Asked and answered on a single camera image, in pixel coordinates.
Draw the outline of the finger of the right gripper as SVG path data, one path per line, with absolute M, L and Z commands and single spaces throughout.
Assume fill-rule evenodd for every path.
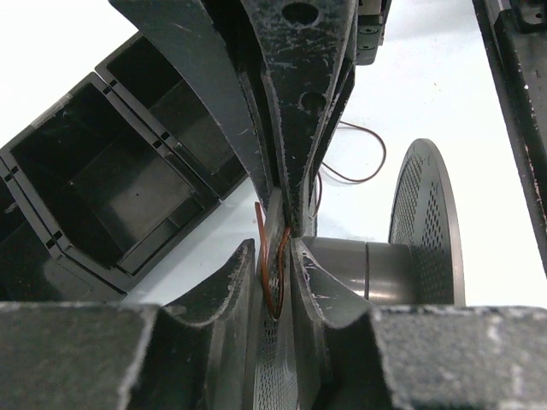
M 258 198 L 274 181 L 261 58 L 240 1 L 113 1 L 192 88 L 248 173 Z

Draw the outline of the black cable spool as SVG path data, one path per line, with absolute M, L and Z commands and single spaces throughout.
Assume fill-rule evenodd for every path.
M 307 236 L 275 263 L 285 303 L 281 320 L 265 324 L 254 408 L 381 408 L 369 311 L 465 305 L 456 205 L 437 146 L 421 138 L 404 156 L 386 242 Z

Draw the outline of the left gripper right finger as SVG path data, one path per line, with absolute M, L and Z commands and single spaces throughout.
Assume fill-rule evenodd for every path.
M 303 409 L 543 409 L 546 312 L 378 306 L 291 242 Z

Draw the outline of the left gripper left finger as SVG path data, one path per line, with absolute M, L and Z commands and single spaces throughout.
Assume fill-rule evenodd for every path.
M 255 243 L 165 307 L 1 306 L 4 409 L 249 409 Z

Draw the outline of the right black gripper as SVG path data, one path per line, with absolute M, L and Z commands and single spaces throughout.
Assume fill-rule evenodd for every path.
M 311 168 L 356 14 L 356 64 L 383 44 L 391 0 L 245 1 L 260 46 L 285 217 L 308 223 Z

